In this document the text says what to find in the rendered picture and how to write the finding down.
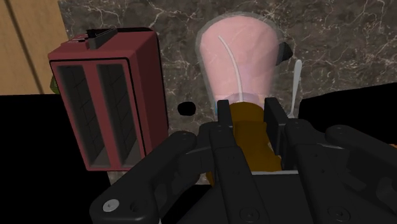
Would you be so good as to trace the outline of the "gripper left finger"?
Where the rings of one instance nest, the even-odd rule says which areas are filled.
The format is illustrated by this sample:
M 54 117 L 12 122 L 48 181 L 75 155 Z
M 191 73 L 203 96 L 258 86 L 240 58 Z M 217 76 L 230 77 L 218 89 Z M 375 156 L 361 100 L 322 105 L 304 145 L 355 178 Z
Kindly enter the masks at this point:
M 160 224 L 200 174 L 212 171 L 228 224 L 270 224 L 245 156 L 235 142 L 227 100 L 199 135 L 177 131 L 91 204 L 93 224 Z

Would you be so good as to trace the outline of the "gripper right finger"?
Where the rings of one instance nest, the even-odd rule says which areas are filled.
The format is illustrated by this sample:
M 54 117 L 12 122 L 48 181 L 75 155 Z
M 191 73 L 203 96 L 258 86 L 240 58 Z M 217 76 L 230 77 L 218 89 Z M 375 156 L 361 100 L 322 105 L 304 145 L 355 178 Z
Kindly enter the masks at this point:
M 267 135 L 285 171 L 296 169 L 314 224 L 397 224 L 397 149 L 346 125 L 321 133 L 264 103 Z

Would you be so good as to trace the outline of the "pink blender jug brown base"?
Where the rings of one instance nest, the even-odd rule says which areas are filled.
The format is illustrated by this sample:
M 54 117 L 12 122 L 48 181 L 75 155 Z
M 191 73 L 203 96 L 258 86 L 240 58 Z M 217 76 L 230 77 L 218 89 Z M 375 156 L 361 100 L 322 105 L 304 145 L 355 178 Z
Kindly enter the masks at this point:
M 222 14 L 198 32 L 196 54 L 211 102 L 229 102 L 233 135 L 251 172 L 281 171 L 263 120 L 278 66 L 293 56 L 276 24 L 254 13 Z

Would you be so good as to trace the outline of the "small black round object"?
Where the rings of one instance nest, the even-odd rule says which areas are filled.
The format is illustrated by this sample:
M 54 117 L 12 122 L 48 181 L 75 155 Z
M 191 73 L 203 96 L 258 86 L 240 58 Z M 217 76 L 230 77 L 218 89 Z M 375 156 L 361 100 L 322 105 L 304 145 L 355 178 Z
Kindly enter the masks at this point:
M 196 105 L 191 101 L 181 102 L 178 104 L 177 110 L 181 116 L 193 116 L 196 112 Z

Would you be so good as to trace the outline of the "red toaster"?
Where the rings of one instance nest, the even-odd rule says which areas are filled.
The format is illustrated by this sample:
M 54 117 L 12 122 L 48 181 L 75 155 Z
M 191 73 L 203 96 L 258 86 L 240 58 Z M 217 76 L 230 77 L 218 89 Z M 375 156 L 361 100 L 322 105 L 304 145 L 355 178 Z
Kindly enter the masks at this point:
M 89 29 L 48 59 L 89 171 L 127 171 L 167 137 L 155 31 Z

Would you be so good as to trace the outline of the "white spoon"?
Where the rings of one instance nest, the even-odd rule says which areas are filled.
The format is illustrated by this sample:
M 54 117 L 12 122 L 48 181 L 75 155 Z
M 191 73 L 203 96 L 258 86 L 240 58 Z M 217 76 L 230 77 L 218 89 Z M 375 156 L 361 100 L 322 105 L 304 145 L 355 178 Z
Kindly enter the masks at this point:
M 298 92 L 301 72 L 302 72 L 302 61 L 298 59 L 295 62 L 294 71 L 293 71 L 293 87 L 292 87 L 291 109 L 288 114 L 289 118 L 294 118 L 296 95 Z

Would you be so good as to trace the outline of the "small green object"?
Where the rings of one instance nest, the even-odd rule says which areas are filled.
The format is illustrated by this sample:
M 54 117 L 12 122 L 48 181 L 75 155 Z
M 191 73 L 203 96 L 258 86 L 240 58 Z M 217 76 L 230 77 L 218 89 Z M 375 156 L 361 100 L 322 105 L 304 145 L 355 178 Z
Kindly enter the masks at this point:
M 50 89 L 52 90 L 52 92 L 54 94 L 60 94 L 59 88 L 58 88 L 58 85 L 57 85 L 57 82 L 56 82 L 54 76 L 52 76 L 51 81 L 50 81 Z

